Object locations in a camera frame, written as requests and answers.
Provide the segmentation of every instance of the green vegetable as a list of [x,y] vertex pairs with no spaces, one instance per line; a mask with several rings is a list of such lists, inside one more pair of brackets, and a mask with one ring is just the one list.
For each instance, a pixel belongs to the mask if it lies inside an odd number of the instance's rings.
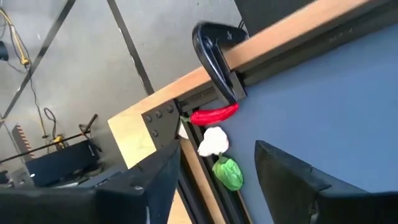
[[238,164],[233,159],[220,155],[212,170],[226,188],[234,191],[242,187],[243,175]]

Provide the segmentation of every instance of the chili pepper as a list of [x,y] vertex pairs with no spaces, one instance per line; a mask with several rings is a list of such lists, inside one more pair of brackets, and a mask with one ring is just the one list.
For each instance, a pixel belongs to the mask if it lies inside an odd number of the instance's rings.
[[219,123],[220,121],[228,119],[230,116],[235,114],[238,108],[238,103],[234,103],[232,105],[213,110],[197,110],[193,112],[189,118],[184,116],[180,116],[180,118],[184,122],[191,122],[195,125],[204,126]]

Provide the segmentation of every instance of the black cable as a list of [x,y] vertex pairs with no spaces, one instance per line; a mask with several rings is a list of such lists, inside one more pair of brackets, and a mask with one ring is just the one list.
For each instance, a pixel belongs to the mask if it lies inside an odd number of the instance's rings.
[[43,111],[44,111],[44,115],[45,115],[50,121],[53,122],[51,135],[52,135],[52,139],[54,140],[55,137],[57,136],[57,119],[56,119],[55,115],[52,113],[52,111],[51,111],[50,109],[44,108]]
[[16,68],[15,66],[11,65],[10,61],[7,61],[7,64],[8,64],[8,66],[10,66],[11,68],[13,68],[13,69],[14,69],[15,71],[17,71],[18,73],[26,74],[26,71],[19,70],[19,69]]
[[[16,47],[16,44],[15,44],[15,42],[14,42],[14,38],[13,38],[13,36],[12,36],[12,27],[11,27],[11,26],[8,26],[8,27],[9,27],[9,32],[10,32],[10,38],[11,38],[12,47],[14,48],[15,54],[17,55],[19,61],[21,61],[21,57],[20,57],[19,54],[18,54],[17,47]],[[29,65],[30,65],[30,63],[31,63],[31,60],[30,60],[29,51],[27,50],[25,43],[22,41],[22,39],[21,39],[21,37],[20,37],[20,35],[19,35],[19,33],[18,33],[18,30],[17,30],[15,27],[14,27],[14,30],[15,30],[16,35],[18,35],[18,37],[19,37],[19,40],[20,40],[20,42],[21,42],[21,44],[22,44],[22,47],[24,48],[24,50],[25,50],[25,52],[26,52],[27,59],[28,59],[28,61],[29,61],[29,63],[28,63],[27,65],[24,65],[24,68],[25,68],[25,71],[27,72],[27,75],[29,76],[29,80],[30,80],[30,89],[31,89],[32,92],[33,92],[33,96],[34,96],[34,101],[35,101],[37,113],[39,114],[40,125],[41,125],[42,131],[43,131],[43,136],[42,136],[42,138],[43,138],[43,139],[47,139],[47,138],[48,138],[48,135],[47,135],[47,133],[45,132],[44,122],[43,122],[43,116],[42,116],[42,112],[40,111],[40,106],[39,106],[39,101],[38,101],[38,99],[37,99],[36,91],[34,90],[33,79],[32,79],[32,73],[30,72],[30,66],[29,66]],[[16,71],[18,71],[18,72],[20,71],[20,70],[18,70],[16,67],[12,66],[10,63],[8,63],[8,64],[9,64],[10,67],[14,68]]]
[[89,141],[89,143],[98,151],[98,152],[102,152],[102,149],[100,147],[98,147],[92,138],[87,136],[87,132],[90,132],[91,135],[91,125],[89,128],[87,128],[84,124],[79,124],[79,129],[82,133],[82,135]]
[[2,28],[1,34],[0,34],[0,40],[4,37],[4,34],[6,33],[6,29],[7,29],[7,22],[6,19],[4,19],[4,24],[1,25],[0,27]]

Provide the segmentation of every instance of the bolt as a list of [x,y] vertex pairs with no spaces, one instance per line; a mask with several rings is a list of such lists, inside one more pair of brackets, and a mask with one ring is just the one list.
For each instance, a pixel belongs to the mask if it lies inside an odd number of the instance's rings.
[[157,137],[158,135],[159,135],[159,133],[158,133],[157,131],[153,131],[153,132],[152,132],[152,136],[153,136],[153,137]]
[[157,117],[157,118],[161,118],[161,117],[162,117],[162,112],[156,111],[156,117]]
[[174,108],[173,108],[172,105],[168,105],[167,108],[166,108],[166,110],[167,110],[167,112],[169,112],[169,113],[173,113]]
[[147,116],[145,117],[145,120],[146,120],[147,122],[151,122],[151,121],[152,121],[152,118],[151,118],[151,116],[147,115]]

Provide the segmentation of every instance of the wooden plank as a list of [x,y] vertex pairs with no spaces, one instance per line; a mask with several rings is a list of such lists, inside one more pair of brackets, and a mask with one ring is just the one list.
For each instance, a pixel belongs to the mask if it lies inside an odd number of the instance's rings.
[[[230,68],[237,68],[371,1],[317,0],[226,52],[226,61]],[[128,167],[155,151],[141,114],[208,81],[210,78],[205,69],[197,68],[108,120]],[[204,176],[195,177],[198,182],[206,182]],[[205,195],[212,194],[206,187],[202,189]],[[190,223],[187,211],[181,205],[176,194],[169,223]]]

